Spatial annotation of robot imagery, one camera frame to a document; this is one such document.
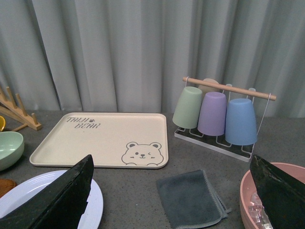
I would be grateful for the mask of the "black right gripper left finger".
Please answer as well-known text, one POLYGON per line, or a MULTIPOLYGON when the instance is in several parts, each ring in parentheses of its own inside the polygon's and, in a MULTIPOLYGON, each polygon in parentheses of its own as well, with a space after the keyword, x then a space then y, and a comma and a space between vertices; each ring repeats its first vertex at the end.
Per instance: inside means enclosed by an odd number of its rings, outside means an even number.
POLYGON ((76 229, 86 210, 94 171, 87 155, 27 202, 1 218, 2 229, 76 229))

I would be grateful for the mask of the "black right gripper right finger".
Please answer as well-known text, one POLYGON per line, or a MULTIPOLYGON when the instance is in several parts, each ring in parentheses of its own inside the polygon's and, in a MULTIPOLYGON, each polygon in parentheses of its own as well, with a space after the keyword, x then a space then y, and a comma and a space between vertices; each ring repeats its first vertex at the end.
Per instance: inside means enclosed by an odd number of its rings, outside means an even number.
POLYGON ((305 227, 305 184, 254 155, 250 172, 257 194, 274 229, 305 227))

